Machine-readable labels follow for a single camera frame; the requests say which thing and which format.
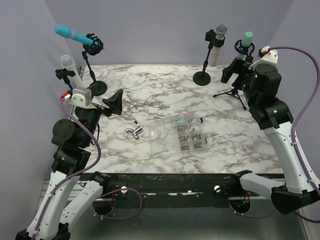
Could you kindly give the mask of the black tripod shock mount stand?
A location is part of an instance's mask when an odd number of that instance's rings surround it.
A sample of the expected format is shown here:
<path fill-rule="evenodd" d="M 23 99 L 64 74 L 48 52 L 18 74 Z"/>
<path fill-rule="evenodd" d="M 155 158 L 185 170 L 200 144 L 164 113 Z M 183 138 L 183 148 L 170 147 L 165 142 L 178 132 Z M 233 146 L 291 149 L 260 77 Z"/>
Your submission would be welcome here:
<path fill-rule="evenodd" d="M 222 83 L 226 84 L 233 74 L 237 74 L 237 78 L 231 84 L 232 89 L 219 94 L 214 94 L 212 97 L 216 98 L 221 95 L 228 95 L 236 98 L 240 101 L 243 109 L 246 111 L 247 108 L 239 96 L 239 91 L 243 90 L 243 83 L 253 73 L 253 70 L 249 70 L 249 66 L 253 63 L 254 58 L 252 53 L 255 50 L 255 45 L 252 43 L 252 40 L 249 40 L 249 43 L 244 43 L 244 41 L 240 39 L 235 43 L 234 49 L 240 55 L 244 55 L 244 59 L 239 56 L 235 57 L 232 63 L 222 70 L 222 77 L 220 80 Z"/>

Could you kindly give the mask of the mint green microphone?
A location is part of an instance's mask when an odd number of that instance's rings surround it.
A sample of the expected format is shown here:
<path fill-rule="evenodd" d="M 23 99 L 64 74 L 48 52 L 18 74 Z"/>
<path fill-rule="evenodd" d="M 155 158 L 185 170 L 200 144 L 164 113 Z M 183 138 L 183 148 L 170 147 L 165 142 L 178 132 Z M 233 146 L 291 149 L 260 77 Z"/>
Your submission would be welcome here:
<path fill-rule="evenodd" d="M 253 41 L 253 36 L 254 34 L 251 31 L 247 31 L 244 33 L 242 39 L 238 41 L 237 52 L 239 58 L 244 60 L 247 56 L 252 54 L 251 43 Z"/>

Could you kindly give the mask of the black round base stand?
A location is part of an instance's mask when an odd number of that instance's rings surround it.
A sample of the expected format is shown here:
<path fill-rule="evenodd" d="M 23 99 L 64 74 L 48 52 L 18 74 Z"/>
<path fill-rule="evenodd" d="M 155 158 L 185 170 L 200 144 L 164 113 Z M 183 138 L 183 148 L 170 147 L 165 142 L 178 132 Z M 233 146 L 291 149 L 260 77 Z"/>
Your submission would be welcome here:
<path fill-rule="evenodd" d="M 193 75 L 193 82 L 198 86 L 206 86 L 211 82 L 211 76 L 206 72 L 206 69 L 211 62 L 211 54 L 215 41 L 215 30 L 211 29 L 205 34 L 205 41 L 208 42 L 208 51 L 203 62 L 202 70 Z"/>

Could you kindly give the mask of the silver glitter microphone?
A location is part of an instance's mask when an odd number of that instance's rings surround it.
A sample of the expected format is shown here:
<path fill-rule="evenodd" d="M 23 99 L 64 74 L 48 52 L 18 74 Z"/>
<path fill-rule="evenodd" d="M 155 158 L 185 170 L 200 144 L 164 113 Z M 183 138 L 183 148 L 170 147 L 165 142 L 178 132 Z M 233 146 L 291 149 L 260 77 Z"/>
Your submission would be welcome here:
<path fill-rule="evenodd" d="M 215 40 L 211 50 L 210 66 L 215 67 L 220 57 L 221 48 L 225 42 L 225 34 L 227 33 L 227 26 L 223 23 L 219 24 L 215 29 Z"/>

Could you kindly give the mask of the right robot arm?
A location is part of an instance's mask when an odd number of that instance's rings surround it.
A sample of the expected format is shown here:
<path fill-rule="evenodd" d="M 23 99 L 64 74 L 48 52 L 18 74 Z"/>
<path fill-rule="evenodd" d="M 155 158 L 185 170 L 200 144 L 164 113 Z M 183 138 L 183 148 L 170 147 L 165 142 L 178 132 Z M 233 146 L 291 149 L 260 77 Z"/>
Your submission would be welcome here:
<path fill-rule="evenodd" d="M 233 175 L 230 191 L 241 196 L 253 192 L 271 200 L 281 214 L 289 214 L 319 201 L 320 180 L 313 173 L 298 137 L 292 130 L 294 118 L 288 105 L 277 98 L 282 80 L 278 69 L 271 63 L 250 63 L 236 57 L 223 69 L 221 82 L 227 83 L 233 74 L 236 90 L 243 91 L 249 112 L 269 139 L 283 170 L 285 181 L 259 176 L 249 170 Z"/>

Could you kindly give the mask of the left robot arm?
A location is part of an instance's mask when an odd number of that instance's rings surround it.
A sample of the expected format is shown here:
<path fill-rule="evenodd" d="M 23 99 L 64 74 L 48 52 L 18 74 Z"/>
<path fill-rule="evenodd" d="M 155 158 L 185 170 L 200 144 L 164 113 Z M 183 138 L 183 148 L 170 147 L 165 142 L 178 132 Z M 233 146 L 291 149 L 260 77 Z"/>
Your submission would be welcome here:
<path fill-rule="evenodd" d="M 111 191 L 108 177 L 94 173 L 74 200 L 68 198 L 81 175 L 93 168 L 100 160 L 102 151 L 95 131 L 101 115 L 121 115 L 123 90 L 119 89 L 104 105 L 92 102 L 101 90 L 77 87 L 64 93 L 61 106 L 74 107 L 66 110 L 68 119 L 58 120 L 52 129 L 51 142 L 58 148 L 53 155 L 49 185 L 31 224 L 17 233 L 17 240 L 68 240 L 71 229 L 97 197 L 107 197 Z"/>

